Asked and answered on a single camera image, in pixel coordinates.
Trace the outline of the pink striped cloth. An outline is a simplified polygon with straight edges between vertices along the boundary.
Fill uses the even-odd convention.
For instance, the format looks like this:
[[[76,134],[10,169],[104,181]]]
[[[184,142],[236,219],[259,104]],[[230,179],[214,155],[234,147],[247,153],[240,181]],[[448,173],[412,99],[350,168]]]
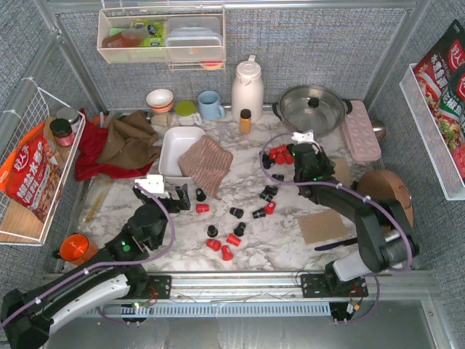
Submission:
[[[184,176],[191,177],[206,195],[219,200],[219,187],[232,162],[231,152],[204,135],[180,156],[177,163]]]

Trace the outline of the brown cardboard square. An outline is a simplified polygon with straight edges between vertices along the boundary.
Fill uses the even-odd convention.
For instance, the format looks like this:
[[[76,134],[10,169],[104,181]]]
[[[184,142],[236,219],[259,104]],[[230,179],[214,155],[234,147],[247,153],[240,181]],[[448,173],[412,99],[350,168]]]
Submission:
[[[346,159],[334,158],[332,161],[335,163],[335,174],[333,176],[343,185],[350,187],[352,184],[352,175],[350,173]]]

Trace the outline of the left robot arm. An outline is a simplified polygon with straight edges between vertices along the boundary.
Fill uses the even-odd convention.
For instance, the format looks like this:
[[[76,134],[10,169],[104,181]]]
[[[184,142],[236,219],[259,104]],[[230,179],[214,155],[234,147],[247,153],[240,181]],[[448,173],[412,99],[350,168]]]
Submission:
[[[150,283],[143,265],[163,257],[171,214],[190,209],[187,186],[178,199],[159,198],[140,184],[133,188],[143,205],[121,232],[90,260],[29,292],[14,289],[1,304],[1,330],[11,348],[41,348],[49,337],[87,311],[112,300],[139,297]]]

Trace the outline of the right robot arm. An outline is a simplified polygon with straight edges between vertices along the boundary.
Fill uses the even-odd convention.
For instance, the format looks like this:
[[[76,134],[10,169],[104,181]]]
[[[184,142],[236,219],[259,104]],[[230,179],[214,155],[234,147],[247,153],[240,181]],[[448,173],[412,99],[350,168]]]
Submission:
[[[294,145],[291,154],[299,195],[337,211],[355,224],[358,251],[325,267],[331,287],[369,273],[410,268],[418,246],[399,201],[375,200],[342,185],[333,176],[333,162],[314,143]]]

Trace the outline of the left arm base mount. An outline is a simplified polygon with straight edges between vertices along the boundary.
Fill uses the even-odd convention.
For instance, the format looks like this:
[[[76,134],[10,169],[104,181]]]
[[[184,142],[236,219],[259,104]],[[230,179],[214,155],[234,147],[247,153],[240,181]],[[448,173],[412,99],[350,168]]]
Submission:
[[[129,293],[123,300],[168,300],[171,294],[172,277],[169,275],[150,276],[146,285],[138,288],[136,293]]]

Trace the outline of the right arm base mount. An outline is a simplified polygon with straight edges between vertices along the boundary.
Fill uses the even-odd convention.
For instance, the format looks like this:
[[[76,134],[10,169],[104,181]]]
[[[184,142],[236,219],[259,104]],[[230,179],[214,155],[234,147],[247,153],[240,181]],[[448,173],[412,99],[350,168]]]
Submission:
[[[334,262],[325,266],[323,273],[301,274],[299,285],[304,298],[318,297],[358,297],[368,296],[365,279],[361,277],[350,281],[341,281],[333,268]]]

